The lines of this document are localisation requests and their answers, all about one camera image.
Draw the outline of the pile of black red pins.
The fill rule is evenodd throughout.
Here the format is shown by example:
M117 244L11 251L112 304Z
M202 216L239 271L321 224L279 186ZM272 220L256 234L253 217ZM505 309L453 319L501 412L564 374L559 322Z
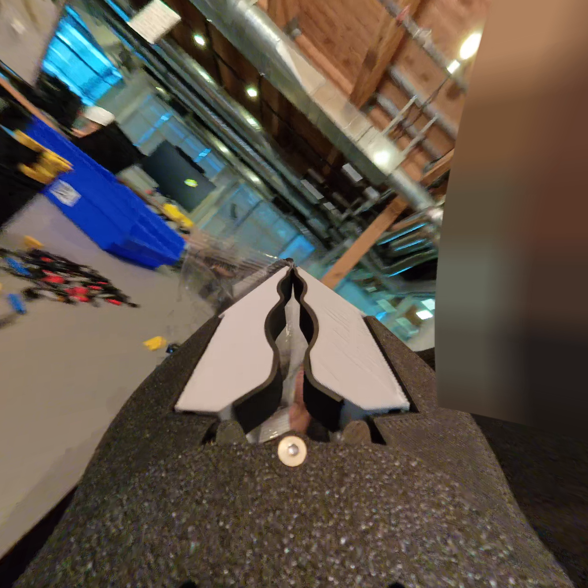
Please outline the pile of black red pins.
M44 249L2 247L1 270L27 282L19 294L25 302L47 299L67 305L140 307L96 269Z

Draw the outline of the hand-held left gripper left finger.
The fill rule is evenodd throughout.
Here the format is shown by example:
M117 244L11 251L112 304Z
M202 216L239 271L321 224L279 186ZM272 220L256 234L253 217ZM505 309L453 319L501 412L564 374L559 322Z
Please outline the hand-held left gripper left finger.
M292 267L271 273L219 317L210 342L180 393L177 412L248 414L255 399L272 393L265 413L282 396L277 337L285 329Z

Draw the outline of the hanging white sign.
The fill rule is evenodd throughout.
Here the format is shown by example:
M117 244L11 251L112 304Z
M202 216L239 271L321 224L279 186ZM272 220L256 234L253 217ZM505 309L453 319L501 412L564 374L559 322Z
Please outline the hanging white sign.
M163 1L150 1L128 20L128 27L150 45L155 45L181 22L180 14Z

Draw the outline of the blue plastic bin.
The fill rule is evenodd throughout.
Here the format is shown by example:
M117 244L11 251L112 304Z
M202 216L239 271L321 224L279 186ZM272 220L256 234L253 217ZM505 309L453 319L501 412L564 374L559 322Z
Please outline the blue plastic bin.
M37 117L25 134L71 164L42 194L103 251L151 269L180 260L185 240L115 175Z

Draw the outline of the metal ventilation duct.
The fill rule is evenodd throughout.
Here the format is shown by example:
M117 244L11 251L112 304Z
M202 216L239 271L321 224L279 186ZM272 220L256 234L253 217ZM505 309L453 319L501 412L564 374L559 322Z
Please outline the metal ventilation duct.
M372 184L386 183L425 220L443 210L401 167L401 151L249 1L192 1L219 32Z

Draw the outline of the wooden support post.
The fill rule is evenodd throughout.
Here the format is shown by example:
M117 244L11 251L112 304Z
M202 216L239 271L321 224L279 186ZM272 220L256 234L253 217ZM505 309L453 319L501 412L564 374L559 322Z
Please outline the wooden support post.
M396 196L391 200L383 212L362 232L322 277L321 283L334 290L407 207L408 203L402 196Z

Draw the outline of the yellow box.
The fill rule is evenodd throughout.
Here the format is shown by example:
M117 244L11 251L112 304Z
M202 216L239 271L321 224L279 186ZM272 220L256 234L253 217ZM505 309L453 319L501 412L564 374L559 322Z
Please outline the yellow box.
M174 222L178 227L180 227L180 229L184 231L189 231L194 225L194 222L172 203L164 203L161 205L161 210L166 218Z

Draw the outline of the computer monitor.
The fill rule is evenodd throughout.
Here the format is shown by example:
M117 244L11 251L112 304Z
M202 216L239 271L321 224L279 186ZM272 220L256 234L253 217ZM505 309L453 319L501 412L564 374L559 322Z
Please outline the computer monitor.
M215 190L215 185L179 147L169 141L158 144L144 157L142 170L157 184L158 191L191 214Z

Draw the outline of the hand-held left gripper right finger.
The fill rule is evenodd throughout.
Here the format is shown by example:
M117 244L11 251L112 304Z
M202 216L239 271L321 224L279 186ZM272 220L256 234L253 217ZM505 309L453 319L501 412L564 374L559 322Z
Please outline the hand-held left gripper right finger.
M309 409L336 413L345 402L368 414L408 412L409 399L377 344L366 316L301 268L294 268Z

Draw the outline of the clear plastic parts bag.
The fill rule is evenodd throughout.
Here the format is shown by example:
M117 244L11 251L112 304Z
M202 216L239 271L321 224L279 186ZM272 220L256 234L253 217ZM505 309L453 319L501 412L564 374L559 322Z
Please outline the clear plastic parts bag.
M260 394L251 412L234 414L231 408L217 416L218 443L264 443L284 434L305 435L312 432L313 419L303 399L303 356L307 343L300 328L300 305L293 291L292 254L275 257L230 240L198 234L190 244L183 262L181 285L196 298L200 306L220 315L241 296L283 266L291 266L289 299L285 305L286 325L277 337L280 352L282 396L271 414L265 413L272 393Z

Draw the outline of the pile of yellow building pieces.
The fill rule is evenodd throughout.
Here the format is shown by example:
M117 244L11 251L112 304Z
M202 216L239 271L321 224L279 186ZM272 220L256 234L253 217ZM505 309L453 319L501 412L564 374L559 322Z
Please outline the pile of yellow building pieces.
M40 297L42 271L32 256L41 242L32 235L1 234L1 327L28 312L30 300Z

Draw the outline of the black brick tower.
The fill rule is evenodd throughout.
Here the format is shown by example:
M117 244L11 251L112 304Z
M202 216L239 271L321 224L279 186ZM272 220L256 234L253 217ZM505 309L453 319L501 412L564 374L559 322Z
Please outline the black brick tower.
M20 130L1 129L1 227L72 164Z

